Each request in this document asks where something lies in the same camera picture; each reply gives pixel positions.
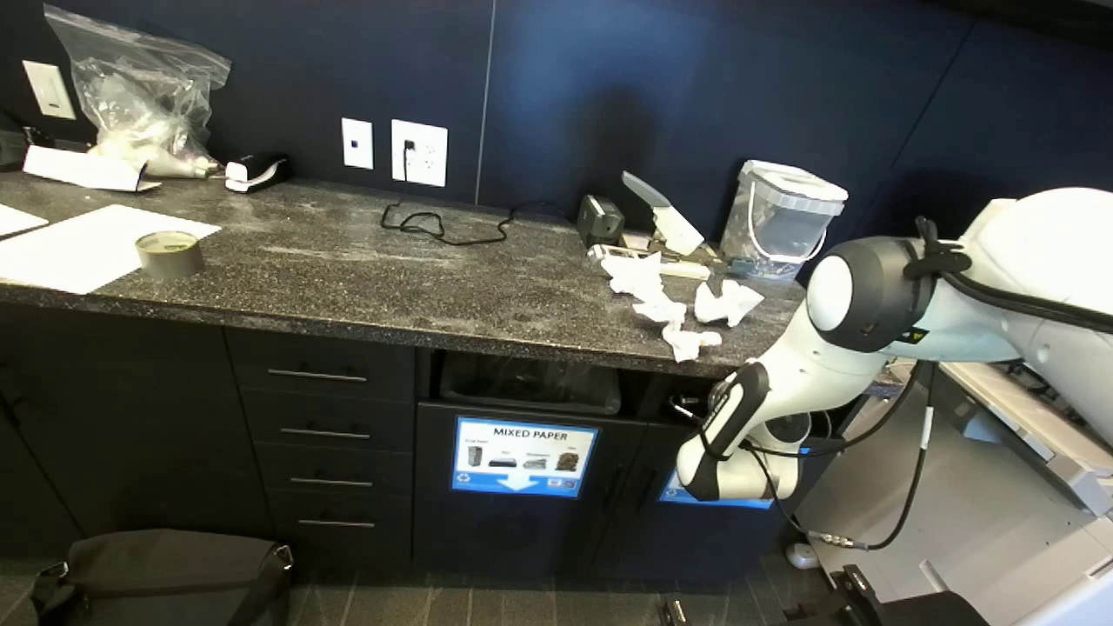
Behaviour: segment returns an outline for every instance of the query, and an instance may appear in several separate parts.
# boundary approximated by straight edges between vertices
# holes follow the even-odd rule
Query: dark blue wall
[[[395,116],[448,124],[445,199],[572,218],[625,166],[709,236],[747,158],[846,185],[835,239],[915,214],[958,229],[992,195],[1113,187],[1111,50],[922,0],[64,6],[231,57],[219,158],[290,149],[303,173],[367,187],[395,187]],[[0,112],[39,121],[21,57],[64,58],[39,0],[0,3]],[[341,166],[341,116],[375,121],[374,173]]]

